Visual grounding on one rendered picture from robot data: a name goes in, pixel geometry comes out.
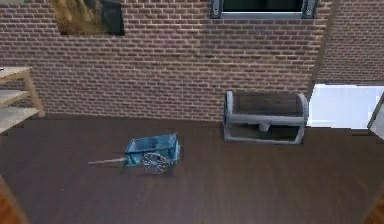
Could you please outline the grey framed window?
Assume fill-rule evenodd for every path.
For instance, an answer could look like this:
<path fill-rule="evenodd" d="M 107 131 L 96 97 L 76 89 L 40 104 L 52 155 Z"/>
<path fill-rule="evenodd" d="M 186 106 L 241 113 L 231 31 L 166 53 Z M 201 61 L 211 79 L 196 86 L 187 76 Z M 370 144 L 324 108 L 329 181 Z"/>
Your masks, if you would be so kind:
<path fill-rule="evenodd" d="M 212 19 L 313 19 L 319 0 L 210 0 Z"/>

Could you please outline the blue toy cart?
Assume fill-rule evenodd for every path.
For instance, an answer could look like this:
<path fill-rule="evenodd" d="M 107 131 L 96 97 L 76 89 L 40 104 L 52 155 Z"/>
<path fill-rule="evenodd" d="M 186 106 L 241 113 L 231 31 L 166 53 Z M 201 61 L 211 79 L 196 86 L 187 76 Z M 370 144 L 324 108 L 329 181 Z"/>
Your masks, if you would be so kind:
<path fill-rule="evenodd" d="M 125 167 L 141 166 L 147 173 L 163 174 L 176 165 L 181 157 L 182 145 L 177 134 L 172 133 L 133 138 L 123 157 L 91 161 L 89 165 L 122 163 Z"/>

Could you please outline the grey banded wooden chest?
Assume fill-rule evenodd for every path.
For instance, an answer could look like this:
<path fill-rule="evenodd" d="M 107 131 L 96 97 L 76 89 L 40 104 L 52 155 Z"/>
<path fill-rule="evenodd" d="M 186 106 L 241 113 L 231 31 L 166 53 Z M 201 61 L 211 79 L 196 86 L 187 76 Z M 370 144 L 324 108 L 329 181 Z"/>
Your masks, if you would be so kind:
<path fill-rule="evenodd" d="M 301 144 L 309 118 L 309 101 L 303 93 L 234 92 L 224 96 L 222 132 L 225 141 L 256 142 L 263 144 Z M 261 133 L 272 126 L 295 127 L 293 140 L 235 137 L 233 124 L 257 125 Z"/>

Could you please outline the dark framed wall painting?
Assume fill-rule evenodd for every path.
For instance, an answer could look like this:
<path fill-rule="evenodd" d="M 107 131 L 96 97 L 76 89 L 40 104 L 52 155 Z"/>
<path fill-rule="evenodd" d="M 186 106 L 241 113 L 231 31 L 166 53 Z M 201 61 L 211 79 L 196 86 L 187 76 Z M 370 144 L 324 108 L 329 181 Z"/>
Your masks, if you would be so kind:
<path fill-rule="evenodd" d="M 50 2 L 61 35 L 125 35 L 121 0 Z"/>

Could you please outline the pale wooden shelf unit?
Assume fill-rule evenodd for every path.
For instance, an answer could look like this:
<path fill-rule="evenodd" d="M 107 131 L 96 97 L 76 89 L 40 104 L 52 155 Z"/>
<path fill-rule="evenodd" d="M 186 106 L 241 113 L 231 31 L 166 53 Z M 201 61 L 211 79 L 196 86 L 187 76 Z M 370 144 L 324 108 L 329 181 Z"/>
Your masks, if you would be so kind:
<path fill-rule="evenodd" d="M 43 104 L 31 77 L 31 67 L 1 67 L 0 84 L 22 79 L 25 90 L 0 90 L 0 135 L 26 119 L 45 116 Z M 30 97 L 32 107 L 13 107 L 14 103 Z"/>

